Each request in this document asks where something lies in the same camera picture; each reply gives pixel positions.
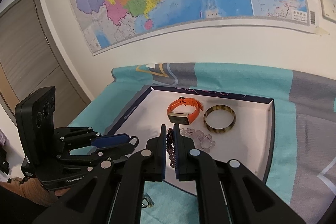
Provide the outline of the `person's left forearm sleeve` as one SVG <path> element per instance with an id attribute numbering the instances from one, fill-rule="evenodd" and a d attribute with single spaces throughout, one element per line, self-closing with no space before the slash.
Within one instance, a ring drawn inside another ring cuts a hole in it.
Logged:
<path id="1" fill-rule="evenodd" d="M 9 178 L 7 182 L 1 181 L 1 187 L 42 206 L 51 206 L 58 200 L 37 178 Z"/>

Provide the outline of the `person's left hand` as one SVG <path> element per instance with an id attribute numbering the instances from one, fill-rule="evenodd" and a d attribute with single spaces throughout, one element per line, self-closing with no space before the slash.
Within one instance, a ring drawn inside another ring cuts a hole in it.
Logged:
<path id="1" fill-rule="evenodd" d="M 71 189 L 71 188 L 59 189 L 59 190 L 54 191 L 54 194 L 55 194 L 55 196 L 57 196 L 57 197 L 61 197 L 61 196 L 63 196 L 64 194 L 66 194 L 66 192 L 68 192 L 70 189 Z"/>

